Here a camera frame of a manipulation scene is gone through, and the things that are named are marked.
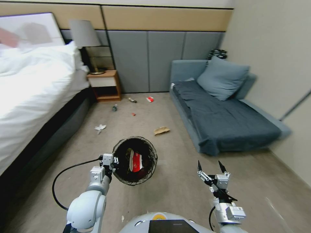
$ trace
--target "wall panel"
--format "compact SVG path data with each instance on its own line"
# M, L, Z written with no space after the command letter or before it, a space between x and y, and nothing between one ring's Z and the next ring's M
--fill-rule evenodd
M122 92L148 92L147 32L109 31Z
M182 59L206 59L209 52L218 49L223 32L186 32Z
M226 31L232 10L102 6L109 30Z
M148 32L150 91L167 92L173 60L180 60L185 32Z
M0 3L0 15L52 12L61 29L69 29L70 19L91 21L95 29L105 29L100 6L71 4Z

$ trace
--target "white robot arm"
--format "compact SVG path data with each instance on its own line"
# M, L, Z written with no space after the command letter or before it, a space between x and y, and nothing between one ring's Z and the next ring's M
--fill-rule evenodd
M86 191L74 199L68 208L67 225L63 233L75 233L81 230L88 233L100 233L111 173L115 171L114 166L118 163L118 158L113 154L104 154L100 167L92 168L91 181Z

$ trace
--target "trash can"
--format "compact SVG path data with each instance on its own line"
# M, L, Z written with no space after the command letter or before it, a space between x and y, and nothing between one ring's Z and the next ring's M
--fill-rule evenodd
M130 170L130 149L141 155L142 168L138 172ZM132 136L119 141L113 148L113 155L119 159L119 165L114 172L115 177L122 183L131 186L148 180L153 175L158 160L156 150L151 142L139 136Z

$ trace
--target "gray upholstered wall panel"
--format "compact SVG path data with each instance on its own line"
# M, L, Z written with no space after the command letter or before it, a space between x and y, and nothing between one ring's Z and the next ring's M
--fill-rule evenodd
M148 92L146 31L109 31L123 93Z
M206 59L212 49L218 49L223 32L186 32L184 60Z
M62 33L65 40L71 40L72 39L70 30L61 30L61 33ZM102 46L109 46L106 31L105 30L96 30L96 33L97 33L98 38L101 42L101 45Z
M173 60L180 60L185 32L148 32L151 92L169 91Z

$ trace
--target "nightstand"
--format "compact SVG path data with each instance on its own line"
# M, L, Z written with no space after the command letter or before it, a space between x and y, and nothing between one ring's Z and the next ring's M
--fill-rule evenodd
M121 88L116 70L107 70L98 75L88 74L87 79L98 102L121 100Z

